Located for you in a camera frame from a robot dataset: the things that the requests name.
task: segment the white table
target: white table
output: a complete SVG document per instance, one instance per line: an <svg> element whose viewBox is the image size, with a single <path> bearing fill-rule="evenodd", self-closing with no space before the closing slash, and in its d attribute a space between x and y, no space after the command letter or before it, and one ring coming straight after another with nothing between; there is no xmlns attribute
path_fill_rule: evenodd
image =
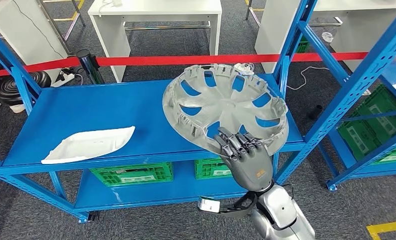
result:
<svg viewBox="0 0 396 240"><path fill-rule="evenodd" d="M30 65L66 58L67 52L36 0L15 1L21 11L40 29L38 30L28 18L21 14L13 0L0 0L0 34L22 61ZM53 84L60 71L60 69L46 70Z"/></svg>
<svg viewBox="0 0 396 240"><path fill-rule="evenodd" d="M255 42L258 54L279 54L299 0L267 0ZM318 0L312 17L340 17L332 48L336 52L369 51L396 17L396 0ZM344 61L353 71L360 60ZM274 62L263 63L272 73Z"/></svg>
<svg viewBox="0 0 396 240"><path fill-rule="evenodd" d="M211 55L218 55L220 38L220 0L122 0L122 6L102 6L95 0L89 15L107 57L128 57L130 45L123 22L210 21ZM125 66L112 66L115 80L123 80Z"/></svg>

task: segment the red barrier tape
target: red barrier tape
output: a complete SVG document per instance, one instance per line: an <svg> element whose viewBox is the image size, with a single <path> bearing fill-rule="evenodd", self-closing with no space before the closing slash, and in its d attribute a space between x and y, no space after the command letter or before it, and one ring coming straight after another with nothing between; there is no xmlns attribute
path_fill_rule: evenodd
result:
<svg viewBox="0 0 396 240"><path fill-rule="evenodd" d="M332 53L337 61L361 60L367 52L336 52ZM245 54L245 55L217 55L217 56L130 56L130 57L97 57L100 66L155 66L155 65L193 65L193 64L235 64L235 63L268 63L276 62L279 54ZM293 56L293 62L319 62L320 56L317 53L297 53ZM47 61L24 66L31 72L75 67L80 65L76 57ZM0 76L6 76L6 70L0 70Z"/></svg>

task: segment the blue metal shelf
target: blue metal shelf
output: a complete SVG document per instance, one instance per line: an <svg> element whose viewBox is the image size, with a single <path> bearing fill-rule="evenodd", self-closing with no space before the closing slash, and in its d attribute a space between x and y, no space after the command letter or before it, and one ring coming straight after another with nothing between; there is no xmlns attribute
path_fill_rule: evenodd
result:
<svg viewBox="0 0 396 240"><path fill-rule="evenodd" d="M396 58L395 19L355 72L348 76L308 26L316 3L317 0L300 1L274 73L261 77L278 96L285 96L289 65L304 34L331 69L333 76L341 84L341 89L312 128L305 133L305 137L301 136L292 115L288 113L289 136L281 151L295 152L279 171L275 170L274 180L280 185L335 128L349 108ZM169 80L41 89L1 40L0 63L14 76L26 112L30 115L7 159L3 165L0 162L0 179L75 216L79 222L86 223L89 211L92 210L180 203L194 201L200 195L238 197L243 193L231 178L194 180L192 162L188 160L214 155L184 140L167 123L162 111L161 97ZM73 163L43 165L40 162L62 139L71 134L131 125L136 126L131 141L116 152ZM354 163L347 157L349 153L342 152L347 147L339 141L335 132L331 132L329 136L333 143L342 144L337 150L347 167L345 171L338 173L333 164L327 162L334 173L334 178L327 183L330 190L347 179L372 174L366 172L375 168L371 166L372 162L396 147L395 135L382 147ZM275 169L278 158L279 154L276 153L273 157ZM150 183L108 188L91 175L89 170L84 170L75 205L67 201L56 172L167 161L174 162L175 180L155 185ZM396 165L388 166L389 173L396 173L396 168L393 168ZM49 172L56 193L22 175L40 172Z"/></svg>
<svg viewBox="0 0 396 240"><path fill-rule="evenodd" d="M261 77L275 94L281 96L270 74ZM39 173L216 157L184 140L168 124L162 111L161 97L170 81L43 89L0 173ZM305 143L290 113L287 118L289 136L281 151L299 151ZM72 134L129 126L136 126L136 130L130 142L118 151L80 162L41 163L50 150Z"/></svg>
<svg viewBox="0 0 396 240"><path fill-rule="evenodd" d="M381 76L379 77L381 81L386 85L386 87L396 96L396 61L392 62L389 66L383 69ZM382 113L381 115L392 115L396 114L396 112L387 112ZM373 116L361 116L357 117L357 119L367 119ZM339 135L336 129L333 129L327 135L328 139L332 143L341 163L344 165L345 169L351 169L353 166L356 165L357 161L353 156L351 150L349 149L347 143L344 139ZM393 149L388 144L384 144L378 147L377 151L380 151L379 154L374 155L373 159L369 157L365 157L364 159L360 160L365 164L364 167L360 167L357 171L350 172L348 174L344 174L340 179L336 181L336 183L330 182L328 183L328 188L331 191L336 190L336 184L343 182L348 179L355 179L355 178L367 178L367 177L377 177L377 176L385 176L385 175L396 175L396 161L391 161L387 163L380 163L380 164L371 164L377 159L380 159L382 155L388 154L390 150ZM326 154L323 154L323 158L325 159L327 165L329 166L330 170L332 171L333 175L337 177L339 175L337 169L334 167L331 159Z"/></svg>
<svg viewBox="0 0 396 240"><path fill-rule="evenodd" d="M172 182L107 187L85 169L75 209L95 211L175 204L197 201L200 196L218 199L241 197L246 192L232 177L196 180L194 161L174 162L173 173Z"/></svg>

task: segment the robotic arm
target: robotic arm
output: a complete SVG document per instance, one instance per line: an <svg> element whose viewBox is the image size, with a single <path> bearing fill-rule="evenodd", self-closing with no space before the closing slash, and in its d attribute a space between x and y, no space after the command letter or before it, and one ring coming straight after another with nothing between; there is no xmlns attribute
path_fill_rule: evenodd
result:
<svg viewBox="0 0 396 240"><path fill-rule="evenodd" d="M236 182L249 191L218 214L241 217L250 212L257 231L267 240L313 240L314 230L295 200L272 180L271 156L264 145L249 133L232 134L224 127L218 131L214 139L224 153L221 159ZM247 199L251 204L243 206Z"/></svg>

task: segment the gray carpet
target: gray carpet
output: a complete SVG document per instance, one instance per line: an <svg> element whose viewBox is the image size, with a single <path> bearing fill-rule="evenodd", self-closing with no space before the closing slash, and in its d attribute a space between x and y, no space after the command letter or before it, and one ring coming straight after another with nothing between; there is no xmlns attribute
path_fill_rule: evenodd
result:
<svg viewBox="0 0 396 240"><path fill-rule="evenodd" d="M97 56L104 56L102 47L87 15L91 5L87 0L81 9L87 26L78 24L69 39L71 49L89 49ZM69 3L47 3L55 18L67 18L73 9ZM245 21L246 6L243 0L222 0L223 17L220 34L220 54L255 53L253 45L257 25ZM255 1L255 7L264 3ZM325 19L314 19L315 22ZM62 30L69 23L58 23ZM316 29L334 32L330 29ZM164 30L129 32L132 56L206 55L208 32L195 30ZM319 62L293 63L290 67L289 84L302 83L300 71L307 66L323 67ZM182 72L184 66L128 67L124 81L170 79ZM256 72L262 68L256 66ZM101 68L107 82L115 82L108 67ZM333 98L339 85L325 70L309 70L307 85L300 90L289 90L286 102L305 133L313 124L306 114L316 104L324 107ZM25 113L13 114L7 106L0 108L0 160L8 153L12 142L26 119ZM323 142L331 157L338 162L331 146ZM287 154L282 154L284 161ZM53 190L48 174L30 174L28 177ZM314 150L292 174L288 183L294 188L294 197L316 231L318 240L369 240L365 227L396 221L396 176L350 180L330 193L325 182L332 175L318 150ZM68 198L74 201L80 181L79 171L65 171L61 179ZM396 232L383 233L382 240L396 240ZM0 184L0 239L2 240L221 240L260 239L249 219L220 218L201 214L195 203L171 204L102 211L100 219L88 224L77 220L6 183Z"/></svg>

